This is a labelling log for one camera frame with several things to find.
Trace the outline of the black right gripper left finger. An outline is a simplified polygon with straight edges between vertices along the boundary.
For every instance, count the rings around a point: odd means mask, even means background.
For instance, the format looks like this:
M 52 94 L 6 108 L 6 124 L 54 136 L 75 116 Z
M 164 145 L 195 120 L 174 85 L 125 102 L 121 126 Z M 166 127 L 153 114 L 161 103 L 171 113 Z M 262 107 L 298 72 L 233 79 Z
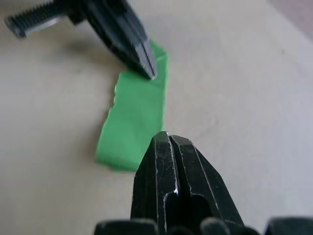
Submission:
M 178 222 L 179 179 L 167 132 L 156 134 L 134 177 L 131 218 L 147 218 L 159 227 Z

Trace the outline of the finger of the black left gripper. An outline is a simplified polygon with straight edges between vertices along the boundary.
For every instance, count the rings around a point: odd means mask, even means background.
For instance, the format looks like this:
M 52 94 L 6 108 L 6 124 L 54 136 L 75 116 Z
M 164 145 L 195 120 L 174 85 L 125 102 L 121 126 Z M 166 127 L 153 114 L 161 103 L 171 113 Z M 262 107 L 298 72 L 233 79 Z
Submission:
M 149 37 L 139 17 L 127 0 L 124 1 L 124 6 L 126 7 L 126 22 L 130 30 L 129 40 L 132 41 L 132 47 L 136 53 L 136 64 L 148 79 L 155 79 L 157 76 L 157 62 Z
M 107 48 L 127 67 L 146 77 L 135 61 L 124 0 L 84 0 L 82 9 Z

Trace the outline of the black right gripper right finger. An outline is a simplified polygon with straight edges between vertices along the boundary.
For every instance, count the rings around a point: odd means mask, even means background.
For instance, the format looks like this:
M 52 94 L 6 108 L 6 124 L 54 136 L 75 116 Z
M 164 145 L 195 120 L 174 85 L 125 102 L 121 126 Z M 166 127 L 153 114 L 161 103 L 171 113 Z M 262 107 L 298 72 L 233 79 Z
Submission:
M 199 227 L 209 217 L 217 218 L 230 227 L 244 223 L 217 170 L 187 138 L 173 135 L 173 145 L 179 172 L 183 206 L 191 227 Z

